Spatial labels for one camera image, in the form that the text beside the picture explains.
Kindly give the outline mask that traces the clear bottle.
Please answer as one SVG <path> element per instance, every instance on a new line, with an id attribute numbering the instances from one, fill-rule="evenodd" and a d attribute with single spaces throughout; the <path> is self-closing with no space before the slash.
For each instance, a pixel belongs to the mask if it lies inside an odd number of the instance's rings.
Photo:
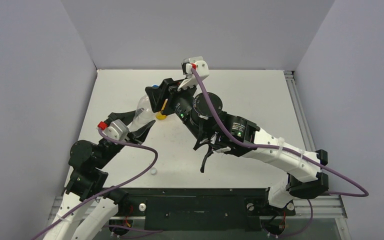
<path id="1" fill-rule="evenodd" d="M 135 132 L 155 119 L 149 97 L 145 94 L 138 102 L 129 131 Z"/>

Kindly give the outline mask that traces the yellow juice bottle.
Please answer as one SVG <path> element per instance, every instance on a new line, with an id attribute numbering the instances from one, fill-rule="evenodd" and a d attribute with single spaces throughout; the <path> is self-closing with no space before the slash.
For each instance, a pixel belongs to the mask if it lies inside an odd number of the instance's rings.
<path id="1" fill-rule="evenodd" d="M 167 115 L 163 114 L 163 111 L 164 111 L 164 109 L 165 109 L 165 107 L 166 107 L 167 101 L 168 101 L 168 100 L 166 99 L 166 100 L 164 101 L 163 105 L 162 105 L 161 110 L 155 114 L 155 118 L 156 118 L 157 120 L 162 121 L 162 120 L 165 120 L 165 119 L 167 118 Z"/>

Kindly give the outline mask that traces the blue white cap tall bottle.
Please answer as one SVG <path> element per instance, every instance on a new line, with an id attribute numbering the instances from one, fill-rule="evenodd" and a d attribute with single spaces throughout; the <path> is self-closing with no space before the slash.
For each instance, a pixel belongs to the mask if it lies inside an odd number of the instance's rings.
<path id="1" fill-rule="evenodd" d="M 156 175 L 157 172 L 158 172 L 158 171 L 157 171 L 157 169 L 156 169 L 155 167 L 153 167 L 153 168 L 150 169 L 150 174 L 153 175 L 153 176 Z"/>

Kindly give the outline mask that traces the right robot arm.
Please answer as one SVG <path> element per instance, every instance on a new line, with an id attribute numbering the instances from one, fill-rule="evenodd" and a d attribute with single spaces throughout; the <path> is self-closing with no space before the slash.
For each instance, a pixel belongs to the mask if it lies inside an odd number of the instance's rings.
<path id="1" fill-rule="evenodd" d="M 154 112 L 176 115 L 196 138 L 195 149 L 207 146 L 207 155 L 223 153 L 261 161 L 286 173 L 270 186 L 262 199 L 263 209 L 274 214 L 294 198 L 314 199 L 329 189 L 328 175 L 321 168 L 328 162 L 324 150 L 306 151 L 274 137 L 256 123 L 223 110 L 212 92 L 197 93 L 197 87 L 181 89 L 181 80 L 166 78 L 145 93 Z"/>

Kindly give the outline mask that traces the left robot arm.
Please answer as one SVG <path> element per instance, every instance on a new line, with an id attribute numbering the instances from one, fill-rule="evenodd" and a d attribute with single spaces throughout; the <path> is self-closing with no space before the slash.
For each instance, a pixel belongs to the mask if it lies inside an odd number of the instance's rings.
<path id="1" fill-rule="evenodd" d="M 104 188 L 109 176 L 103 168 L 126 147 L 156 150 L 144 146 L 154 118 L 137 122 L 142 109 L 114 113 L 97 125 L 103 134 L 98 143 L 76 141 L 70 149 L 68 164 L 72 167 L 62 203 L 52 221 L 38 236 L 45 240 L 90 240 L 115 214 L 129 209 L 129 194 L 122 184 Z"/>

